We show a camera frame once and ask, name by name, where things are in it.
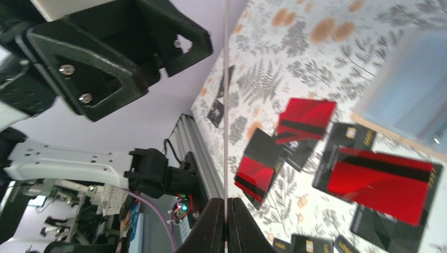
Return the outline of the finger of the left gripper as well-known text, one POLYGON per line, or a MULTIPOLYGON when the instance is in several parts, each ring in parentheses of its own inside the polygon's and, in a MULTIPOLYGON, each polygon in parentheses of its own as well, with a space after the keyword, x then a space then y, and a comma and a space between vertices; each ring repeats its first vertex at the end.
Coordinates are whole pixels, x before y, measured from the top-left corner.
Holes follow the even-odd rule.
POLYGON ((149 82, 135 63, 70 22, 31 27, 26 39, 55 92, 91 121, 149 91, 149 82))
POLYGON ((172 77, 213 54, 209 32, 170 1, 135 2, 150 37, 155 39, 161 67, 172 77))

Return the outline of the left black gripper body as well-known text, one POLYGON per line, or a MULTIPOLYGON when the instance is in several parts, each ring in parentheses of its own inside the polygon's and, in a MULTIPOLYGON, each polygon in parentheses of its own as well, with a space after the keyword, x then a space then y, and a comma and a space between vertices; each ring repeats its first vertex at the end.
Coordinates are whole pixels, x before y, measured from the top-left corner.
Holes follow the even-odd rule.
MULTIPOLYGON (((135 2, 111 1, 51 22, 70 22, 120 52, 141 69, 150 87, 160 80, 162 67, 135 2)), ((62 98, 38 69, 26 39, 29 28, 45 23, 30 1, 1 1, 1 112, 39 115, 62 98)))

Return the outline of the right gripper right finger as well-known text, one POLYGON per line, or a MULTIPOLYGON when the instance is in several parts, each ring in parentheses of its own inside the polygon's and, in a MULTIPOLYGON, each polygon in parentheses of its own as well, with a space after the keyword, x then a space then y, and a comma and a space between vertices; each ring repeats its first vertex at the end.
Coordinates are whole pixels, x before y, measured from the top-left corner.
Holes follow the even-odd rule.
POLYGON ((240 253, 275 252, 240 198, 228 201, 228 251, 240 253))

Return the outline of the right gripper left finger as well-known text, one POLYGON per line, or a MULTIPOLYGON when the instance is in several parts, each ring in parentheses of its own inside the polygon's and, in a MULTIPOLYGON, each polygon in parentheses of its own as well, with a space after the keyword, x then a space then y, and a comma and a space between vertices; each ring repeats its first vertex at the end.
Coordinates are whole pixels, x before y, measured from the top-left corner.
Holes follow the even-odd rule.
POLYGON ((224 200, 212 198, 177 253, 219 253, 225 251, 224 200))

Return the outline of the beige leather card holder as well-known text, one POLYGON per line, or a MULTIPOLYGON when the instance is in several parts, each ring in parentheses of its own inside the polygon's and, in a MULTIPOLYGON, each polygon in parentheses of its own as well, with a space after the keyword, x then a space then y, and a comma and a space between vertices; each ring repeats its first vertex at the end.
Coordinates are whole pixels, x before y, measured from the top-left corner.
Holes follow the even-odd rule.
POLYGON ((446 160, 446 29, 412 30, 378 70, 351 119, 446 160))

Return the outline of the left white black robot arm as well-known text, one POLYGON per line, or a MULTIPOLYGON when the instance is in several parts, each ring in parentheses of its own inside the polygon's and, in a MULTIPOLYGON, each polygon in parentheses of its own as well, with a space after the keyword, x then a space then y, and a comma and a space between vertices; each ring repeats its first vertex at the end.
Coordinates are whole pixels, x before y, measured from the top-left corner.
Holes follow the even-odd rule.
POLYGON ((156 149, 90 153, 56 148, 13 128, 62 98, 96 122, 145 96, 213 53, 209 32, 170 1, 110 1, 48 21, 31 1, 1 1, 1 242, 17 230, 43 182, 79 181, 159 198, 192 195, 197 207, 220 196, 199 142, 174 167, 156 149))

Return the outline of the black card by left arm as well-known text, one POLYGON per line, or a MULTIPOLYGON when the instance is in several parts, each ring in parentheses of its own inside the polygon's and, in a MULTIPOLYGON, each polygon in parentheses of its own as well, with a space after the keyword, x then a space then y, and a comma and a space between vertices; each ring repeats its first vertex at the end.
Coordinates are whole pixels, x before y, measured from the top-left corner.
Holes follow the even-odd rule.
POLYGON ((224 115, 224 110, 224 105, 219 100, 215 99, 209 110, 207 118, 216 128, 219 127, 219 124, 224 115))

